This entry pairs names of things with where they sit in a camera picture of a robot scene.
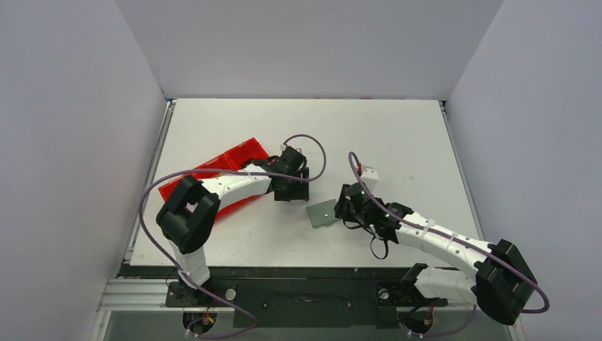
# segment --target white table surface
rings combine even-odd
[[[338,199],[341,185],[354,182],[349,151],[378,171],[375,196],[478,238],[437,101],[178,99],[155,178],[194,168],[251,137],[270,155],[280,155],[284,139],[298,133],[319,139],[328,155],[326,172],[310,184],[311,200],[275,202],[268,194],[219,220],[204,247],[209,266],[407,267],[417,262],[448,266],[393,243],[389,257],[377,260],[370,252],[371,236],[348,230],[340,221],[312,228],[305,206]],[[290,145],[302,148],[310,175],[315,175],[322,167],[317,146],[303,138]],[[154,190],[144,217],[153,236],[172,252],[155,223],[162,204]],[[382,243],[375,241],[374,247],[382,254]],[[140,231],[131,265],[171,264]]]

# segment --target metal frame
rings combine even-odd
[[[167,106],[165,107],[165,114],[163,117],[163,123],[161,124],[161,129],[159,130],[159,136],[157,137],[157,144],[155,145],[155,151],[153,152],[153,158],[150,160],[150,165],[148,167],[148,172],[146,173],[146,179],[144,180],[144,187],[147,188],[153,182],[153,178],[155,177],[155,173],[157,171],[157,165],[159,164],[159,160],[161,158],[161,153],[163,152],[163,145],[165,144],[165,138],[168,135],[169,125],[171,123],[171,118],[173,116],[173,111],[175,110],[175,105],[177,103],[176,99],[172,99],[167,102]],[[138,237],[138,231],[140,230],[140,220],[138,219],[138,215],[132,225],[132,232],[130,235],[130,240],[128,243],[128,247],[126,249],[126,253],[124,254],[124,262],[129,263],[133,254],[133,246],[136,243],[136,238]]]
[[[160,133],[158,135],[157,143],[155,146],[155,152],[153,154],[152,161],[150,163],[150,167],[146,176],[145,186],[150,185],[155,175],[158,162],[160,160],[161,152],[163,150],[163,145],[165,143],[165,138],[168,133],[169,125],[173,116],[173,112],[175,109],[175,105],[177,104],[177,100],[173,99],[167,103],[165,109],[165,117],[163,119],[163,124],[160,129]],[[445,107],[443,102],[439,102],[442,117],[445,123],[445,127],[447,129],[448,137],[451,142],[452,150],[454,151],[454,155],[456,157],[456,162],[459,168],[459,172],[461,174],[461,178],[464,184],[464,189],[467,195],[467,199],[469,201],[469,205],[471,208],[471,212],[474,218],[474,222],[476,224],[477,233],[481,239],[483,239],[483,230],[481,229],[481,224],[478,219],[478,215],[475,210],[473,198],[470,193],[469,185],[466,181],[466,176],[464,174],[464,170],[461,166],[460,159],[458,157],[458,153],[456,151],[456,146],[454,144],[450,128],[449,122],[447,119],[447,113],[445,112]],[[111,311],[204,311],[207,307],[193,307],[193,308],[169,308],[165,306],[165,297],[168,294],[168,286],[167,283],[173,282],[174,280],[168,280],[170,272],[173,271],[173,267],[168,266],[130,266],[129,261],[131,259],[131,255],[133,252],[133,246],[136,242],[136,237],[139,231],[139,221],[136,218],[133,226],[131,237],[129,240],[128,248],[124,255],[124,262],[119,272],[119,279],[111,279],[107,282],[104,294],[102,296],[101,302],[99,304],[99,310],[97,313],[96,320],[94,321],[94,325],[92,328],[92,332],[90,335],[90,340],[103,340],[106,332],[106,326],[109,322]],[[257,276],[261,274],[261,271],[265,271],[266,269],[257,269],[258,272],[253,273],[249,276]],[[333,269],[307,269],[308,274],[305,276],[301,276],[307,278],[306,276],[314,276],[314,277],[322,277],[322,278],[331,278],[333,276]],[[391,271],[392,269],[370,269],[368,272],[361,274],[361,276],[366,276],[367,278],[375,278],[378,277],[376,272],[374,271]],[[216,268],[212,269],[212,273],[215,275],[219,275],[220,271],[229,271],[228,268]],[[287,269],[278,269],[280,271],[280,275],[286,275]],[[346,271],[358,271],[358,269],[346,269]],[[344,272],[341,272],[341,276],[348,276]],[[442,308],[444,310],[468,310],[470,307],[467,305],[451,305],[448,307]],[[209,311],[232,311],[231,308],[225,307],[211,307]],[[409,308],[397,307],[397,310],[404,311],[409,310]],[[517,320],[514,326],[509,327],[509,331],[513,340],[523,341],[526,340],[525,333],[522,329],[522,323]]]

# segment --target flat metal piece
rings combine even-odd
[[[307,216],[310,218],[312,227],[318,228],[322,226],[329,226],[333,222],[340,220],[334,217],[335,205],[336,200],[332,199],[316,205],[307,206],[305,210],[307,211]]]

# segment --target black rubber strap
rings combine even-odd
[[[382,239],[376,238],[376,235],[373,235],[373,236],[372,236],[372,240],[370,241],[370,252],[372,252],[372,255],[373,255],[373,256],[374,256],[374,258],[376,258],[376,259],[383,260],[383,259],[387,258],[387,256],[389,255],[389,244],[387,243],[387,241],[386,241],[386,240],[383,240],[383,243],[385,243],[385,255],[384,255],[382,258],[380,258],[379,256],[376,256],[376,254],[374,253],[374,249],[372,248],[372,243],[373,243],[375,240],[382,240]]]

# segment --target wire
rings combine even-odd
[[[324,174],[324,171],[326,170],[326,151],[324,150],[324,147],[322,146],[322,144],[315,137],[313,137],[311,135],[307,135],[307,134],[296,134],[296,135],[293,135],[293,136],[289,137],[288,139],[284,140],[283,145],[288,146],[288,141],[290,141],[292,139],[296,139],[297,137],[305,137],[306,139],[310,139],[310,140],[314,141],[318,145],[318,147],[320,148],[320,151],[322,151],[322,156],[324,157],[324,165],[322,166],[322,169],[320,170],[320,172],[318,173],[318,175],[316,175],[313,178],[303,179],[303,181],[305,181],[305,182],[310,182],[310,181],[313,181],[313,180],[317,180],[319,177],[322,176],[322,174]]]
[[[472,313],[469,316],[469,318],[466,320],[466,322],[464,322],[461,326],[459,326],[458,328],[454,329],[454,330],[449,330],[447,332],[436,332],[436,333],[429,333],[429,334],[419,334],[417,332],[413,332],[410,328],[408,328],[404,322],[401,322],[401,325],[409,330],[409,335],[414,335],[414,336],[418,336],[418,337],[440,337],[440,336],[448,336],[448,335],[453,335],[456,334],[457,332],[461,332],[462,330],[464,330],[466,327],[468,327],[471,322],[474,320],[474,317],[476,316],[476,305],[472,306]]]
[[[380,204],[378,202],[377,199],[374,198],[374,196],[372,195],[372,193],[370,192],[370,190],[366,187],[366,184],[363,183],[362,179],[360,178],[360,176],[356,173],[355,171],[355,165],[354,165],[354,161],[357,161],[358,157],[357,155],[353,152],[350,151],[349,152],[349,165],[351,166],[351,169],[354,173],[354,176],[356,177],[359,185],[361,186],[361,189],[365,192],[365,194],[368,196],[368,198],[374,203],[374,205],[376,205],[378,208],[380,208],[382,211],[384,211],[385,213],[389,214],[391,217],[395,218],[397,221],[406,224],[407,226],[410,227],[414,227],[415,229],[419,229],[419,230],[424,230],[425,227],[415,224],[413,222],[408,222],[407,220],[404,220],[400,217],[398,217],[397,215],[395,215],[394,213],[392,213],[390,210],[387,210],[387,207],[383,206],[382,204]],[[531,279],[529,279],[527,276],[523,275],[520,271],[518,271],[517,269],[514,269],[510,264],[506,263],[504,260],[500,259],[499,257],[497,257],[494,254],[491,254],[485,250],[482,250],[479,247],[475,247],[474,245],[465,242],[462,239],[457,239],[456,237],[450,236],[449,234],[443,232],[443,231],[439,231],[438,229],[435,228],[429,228],[428,230],[429,233],[435,233],[441,237],[447,238],[452,240],[453,242],[456,242],[460,245],[463,245],[469,249],[473,249],[474,251],[477,251],[479,254],[484,255],[485,257],[488,257],[489,259],[492,259],[494,262],[500,264],[501,266],[503,266],[505,269],[509,270],[511,273],[513,273],[515,276],[517,276],[518,278],[520,278],[522,281],[524,281],[525,283],[529,284],[530,286],[533,287],[533,289],[535,289],[535,291],[537,291],[543,301],[544,301],[544,306],[542,308],[539,309],[523,309],[522,312],[525,314],[541,314],[541,313],[545,313],[546,311],[549,310],[549,299],[546,295],[546,293],[534,282],[531,281]]]
[[[171,269],[171,271],[168,272],[168,275],[165,277],[165,286],[167,286],[168,288],[169,288],[168,280],[171,277],[171,275],[173,275],[173,273],[176,271],[177,271],[177,268]]]
[[[429,310],[429,313],[427,314],[427,317],[425,318],[425,320],[428,320],[429,316],[432,315],[432,318],[431,318],[431,321],[430,321],[430,325],[432,325],[433,321],[434,321],[433,310],[434,310],[434,302],[431,302],[431,310]]]
[[[205,317],[209,320],[209,322],[215,323],[215,320],[211,317],[211,315],[209,315],[209,308],[211,307],[207,305],[207,309],[205,310]]]
[[[140,198],[140,202],[138,203],[138,220],[140,221],[140,226],[142,227],[142,230],[144,231],[144,234],[146,234],[146,236],[148,237],[148,239],[150,240],[151,243],[153,243],[153,245],[155,245],[155,247],[157,249],[159,249],[159,251],[161,251],[162,254],[164,254],[172,263],[173,265],[177,268],[177,270],[180,272],[180,276],[182,277],[182,279],[186,280],[186,282],[192,284],[192,286],[194,286],[196,289],[200,290],[201,292],[203,292],[205,295],[213,298],[214,300],[223,303],[224,305],[229,306],[230,308],[233,308],[234,310],[239,311],[240,313],[243,313],[244,315],[247,315],[248,317],[250,317],[251,319],[253,319],[254,321],[256,321],[258,323],[258,318],[251,314],[250,312],[248,312],[247,310],[237,306],[236,304],[231,303],[228,300],[224,300],[223,298],[219,297],[218,295],[213,294],[212,292],[208,291],[207,289],[203,288],[202,286],[200,286],[199,284],[195,283],[195,281],[192,280],[192,278],[190,278],[190,276],[188,276],[188,274],[186,274],[185,272],[182,271],[182,266],[175,260],[175,258],[173,256],[171,256],[169,254],[169,252],[167,250],[165,250],[160,244],[159,242],[157,242],[157,239],[155,239],[151,233],[148,231],[148,227],[146,226],[146,223],[144,222],[144,205],[146,204],[146,200],[148,199],[148,195],[151,193],[151,190],[154,189],[155,187],[157,187],[159,184],[171,179],[171,178],[175,178],[176,176],[179,175],[184,175],[184,174],[193,174],[193,173],[226,173],[226,174],[232,174],[232,175],[243,175],[243,176],[270,176],[270,177],[277,177],[277,178],[285,178],[285,179],[289,179],[289,180],[296,180],[296,181],[300,181],[300,182],[310,182],[310,181],[314,181],[316,179],[318,179],[319,177],[322,176],[322,174],[324,174],[324,171],[326,170],[326,151],[324,150],[324,147],[322,146],[322,144],[313,136],[310,135],[306,135],[306,134],[298,134],[298,135],[293,135],[291,137],[289,137],[288,139],[286,139],[284,141],[283,144],[286,144],[288,141],[290,141],[291,139],[294,139],[296,137],[307,137],[308,139],[313,140],[318,147],[320,148],[320,150],[322,151],[322,156],[324,158],[324,165],[322,166],[322,170],[318,173],[318,175],[316,175],[313,178],[308,178],[308,179],[304,179],[304,178],[297,178],[295,176],[291,176],[291,175],[286,175],[286,174],[278,174],[278,173],[264,173],[264,172],[238,172],[238,171],[234,171],[234,170],[227,170],[227,169],[218,169],[218,168],[203,168],[203,169],[189,169],[189,170],[181,170],[179,172],[175,172],[175,173],[171,173],[168,174],[162,178],[160,178],[159,180],[154,181],[153,183],[151,183],[143,192],[142,192],[142,196]],[[188,327],[187,330],[190,331],[190,328],[195,325],[195,323],[198,323],[201,319],[196,319],[194,321],[192,321]],[[230,336],[234,336],[234,335],[238,335],[241,334],[247,330],[251,330],[253,328],[255,328],[257,326],[257,323],[241,329],[241,330],[236,330],[234,332],[230,332],[224,335],[217,335],[217,336],[206,336],[206,335],[199,335],[200,338],[202,339],[220,339],[223,337],[230,337]]]
[[[408,318],[410,318],[410,316],[412,316],[413,313],[416,313],[418,311],[418,309],[424,307],[425,305],[431,303],[433,304],[433,302],[435,302],[438,298],[428,298],[426,300],[424,300],[422,302],[422,304],[416,305],[412,310],[408,311],[406,314],[404,314],[399,321],[403,322],[405,320],[407,320]]]
[[[385,245],[385,255],[382,257],[376,256],[376,253],[374,252],[374,249],[372,248],[372,243],[374,243],[375,240],[382,240],[382,239],[378,239],[376,237],[376,235],[372,235],[372,240],[370,241],[370,252],[372,252],[372,256],[374,256],[374,258],[382,261],[383,259],[387,258],[387,256],[389,255],[389,244],[387,243],[387,241],[383,240],[383,243]]]
[[[348,228],[348,229],[363,229],[363,225],[362,224],[357,224],[356,226],[349,226],[347,224],[347,222],[345,221],[345,219],[343,219],[343,225]]]

